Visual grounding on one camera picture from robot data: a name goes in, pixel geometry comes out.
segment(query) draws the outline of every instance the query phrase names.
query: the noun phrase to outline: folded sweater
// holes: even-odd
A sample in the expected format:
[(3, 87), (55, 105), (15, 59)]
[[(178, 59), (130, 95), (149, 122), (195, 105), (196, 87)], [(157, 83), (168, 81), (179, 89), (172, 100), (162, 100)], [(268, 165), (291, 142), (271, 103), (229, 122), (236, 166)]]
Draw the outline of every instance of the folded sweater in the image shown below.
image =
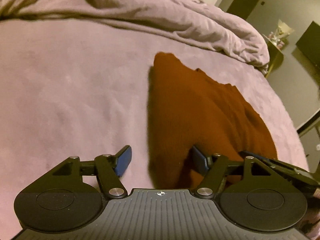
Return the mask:
[(173, 54), (158, 53), (149, 75), (149, 171), (155, 187), (192, 188), (202, 180), (189, 150), (241, 161), (248, 150), (277, 158), (263, 120), (235, 86), (220, 84)]

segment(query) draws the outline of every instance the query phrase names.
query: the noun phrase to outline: orange cloth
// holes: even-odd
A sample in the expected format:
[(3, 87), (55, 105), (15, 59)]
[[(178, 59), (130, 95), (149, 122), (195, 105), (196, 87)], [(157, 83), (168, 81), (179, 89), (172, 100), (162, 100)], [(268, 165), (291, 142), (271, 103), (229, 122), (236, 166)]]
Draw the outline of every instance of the orange cloth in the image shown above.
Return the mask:
[(191, 70), (173, 54), (158, 53), (150, 70), (148, 103), (149, 170), (162, 189), (196, 187), (189, 149), (241, 161), (239, 151), (277, 158), (264, 124), (238, 89)]

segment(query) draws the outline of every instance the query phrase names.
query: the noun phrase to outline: gray ribbed plate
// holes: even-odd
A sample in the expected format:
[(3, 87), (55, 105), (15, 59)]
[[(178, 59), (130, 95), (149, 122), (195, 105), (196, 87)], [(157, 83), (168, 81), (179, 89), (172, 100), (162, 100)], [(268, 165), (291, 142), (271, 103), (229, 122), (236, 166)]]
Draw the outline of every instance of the gray ribbed plate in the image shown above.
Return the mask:
[(188, 190), (135, 189), (124, 199), (111, 200), (89, 225), (64, 234), (22, 232), (21, 240), (307, 240), (296, 229), (260, 234), (230, 223), (215, 203), (193, 197)]

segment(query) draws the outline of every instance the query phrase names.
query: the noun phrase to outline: bolt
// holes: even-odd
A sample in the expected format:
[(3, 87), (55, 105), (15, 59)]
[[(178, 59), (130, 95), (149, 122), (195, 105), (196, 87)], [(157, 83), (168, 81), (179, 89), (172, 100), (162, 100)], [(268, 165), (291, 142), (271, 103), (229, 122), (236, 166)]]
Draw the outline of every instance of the bolt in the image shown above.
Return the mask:
[(212, 189), (207, 188), (207, 187), (201, 187), (197, 190), (198, 194), (201, 196), (209, 196), (212, 194)]
[(118, 187), (115, 187), (109, 190), (109, 194), (113, 196), (121, 196), (123, 193), (124, 193), (124, 190)]

